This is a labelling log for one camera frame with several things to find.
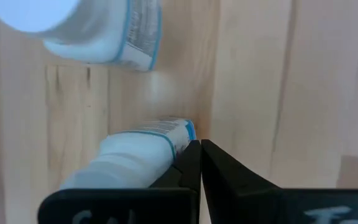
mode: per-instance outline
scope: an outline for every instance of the wooden surface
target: wooden surface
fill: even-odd
[[[150,73],[63,60],[0,23],[6,223],[35,223],[42,199],[107,134],[166,115],[191,118],[200,139],[282,187],[358,182],[358,1],[162,7]]]

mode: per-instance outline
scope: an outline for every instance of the bottle label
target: bottle label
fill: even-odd
[[[121,133],[143,133],[160,136],[170,144],[174,159],[186,149],[190,141],[196,139],[193,122],[179,118],[164,118],[158,121],[144,122],[133,130]]]
[[[140,71],[152,70],[161,39],[159,0],[128,0],[127,25],[116,63]]]

